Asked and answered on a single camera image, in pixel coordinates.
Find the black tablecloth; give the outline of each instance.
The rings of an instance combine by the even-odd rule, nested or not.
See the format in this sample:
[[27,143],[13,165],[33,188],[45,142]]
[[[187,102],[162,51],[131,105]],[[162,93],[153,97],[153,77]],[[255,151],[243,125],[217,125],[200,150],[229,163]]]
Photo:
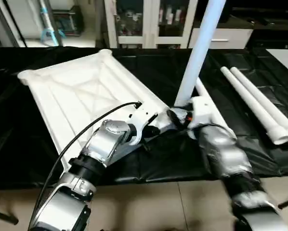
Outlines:
[[[0,49],[0,188],[38,187],[56,149],[27,86],[17,74],[98,52],[91,48]],[[174,103],[191,50],[113,50],[128,70],[167,105]],[[219,71],[236,66],[288,117],[288,70],[265,50],[210,50],[200,73],[259,176],[288,175],[288,144],[275,146]],[[197,143],[169,131],[106,170],[101,184],[211,180]],[[62,171],[59,166],[54,179]]]

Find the white plastic tray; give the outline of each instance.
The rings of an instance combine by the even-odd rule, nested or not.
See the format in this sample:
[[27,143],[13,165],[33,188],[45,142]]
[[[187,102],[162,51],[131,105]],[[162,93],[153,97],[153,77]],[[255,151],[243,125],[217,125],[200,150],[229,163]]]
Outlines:
[[[148,103],[160,113],[151,125],[162,132],[170,126],[165,115],[167,106],[113,58],[110,50],[39,70],[26,70],[19,73],[18,78],[29,86],[59,153],[90,122],[122,103]],[[127,121],[134,110],[130,105],[105,119]],[[100,124],[101,121],[69,148],[62,158],[65,170],[70,167],[69,159],[78,156]],[[137,147],[121,147],[111,163]]]

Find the white frame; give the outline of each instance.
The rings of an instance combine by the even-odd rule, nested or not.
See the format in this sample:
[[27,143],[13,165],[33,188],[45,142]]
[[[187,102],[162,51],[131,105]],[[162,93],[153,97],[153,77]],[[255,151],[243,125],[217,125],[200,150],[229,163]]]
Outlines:
[[183,35],[181,37],[159,37],[159,9],[160,0],[155,0],[154,4],[151,4],[151,33],[149,40],[149,48],[157,48],[158,44],[179,44],[180,48],[187,48],[188,40],[190,38],[191,29],[193,25],[193,19],[196,14],[196,6],[198,0],[189,0],[188,11],[186,15],[185,24],[183,27]]
[[117,48],[118,44],[142,44],[142,48],[149,48],[147,34],[150,31],[150,10],[153,0],[143,1],[143,31],[142,36],[117,36],[114,20],[114,4],[116,0],[105,0],[106,23],[110,48]]

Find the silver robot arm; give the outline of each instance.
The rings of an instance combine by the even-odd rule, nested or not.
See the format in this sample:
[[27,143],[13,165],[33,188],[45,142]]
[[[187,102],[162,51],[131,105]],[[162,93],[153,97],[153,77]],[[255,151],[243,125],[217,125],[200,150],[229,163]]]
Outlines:
[[172,108],[168,115],[174,123],[179,123],[177,127],[189,128],[188,135],[197,139],[201,147],[206,169],[223,182],[231,199],[232,213],[237,218],[234,229],[288,231],[277,207],[255,176],[246,153],[237,146],[232,132],[211,124],[208,106],[209,100],[205,97],[194,97],[190,105]]
[[119,145],[140,142],[157,114],[144,104],[127,122],[105,120],[96,130],[77,158],[69,163],[50,196],[33,218],[30,231],[83,231],[91,210],[87,203],[96,193],[96,185],[110,164]]

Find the white pipe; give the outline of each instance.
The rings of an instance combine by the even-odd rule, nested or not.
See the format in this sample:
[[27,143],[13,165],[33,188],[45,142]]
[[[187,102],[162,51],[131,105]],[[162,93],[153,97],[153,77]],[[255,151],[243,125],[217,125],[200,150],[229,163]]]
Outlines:
[[230,129],[228,127],[228,125],[226,124],[226,121],[222,117],[221,113],[219,112],[217,106],[213,102],[212,98],[210,97],[208,91],[204,87],[204,85],[203,85],[203,83],[202,83],[200,78],[197,78],[197,80],[196,80],[196,90],[197,90],[197,92],[198,92],[198,94],[200,96],[205,96],[206,98],[211,100],[210,109],[211,109],[211,120],[212,120],[212,122],[215,123],[215,124],[219,124],[219,125],[225,127],[229,132],[232,133],[233,137],[236,138],[236,135],[235,135],[234,131],[232,129]]
[[212,36],[220,19],[226,0],[209,0],[196,43],[192,49],[187,68],[175,100],[175,106],[185,105],[191,98],[196,78],[206,57]]
[[271,117],[288,131],[288,118],[247,79],[236,67],[231,68],[231,72],[244,85],[244,87],[256,98],[262,107],[271,115]]
[[261,106],[252,94],[237,80],[237,78],[225,66],[221,71],[227,80],[232,84],[240,97],[253,111],[258,120],[267,131],[267,135],[275,145],[283,144],[288,141],[288,132],[271,117],[271,115]]

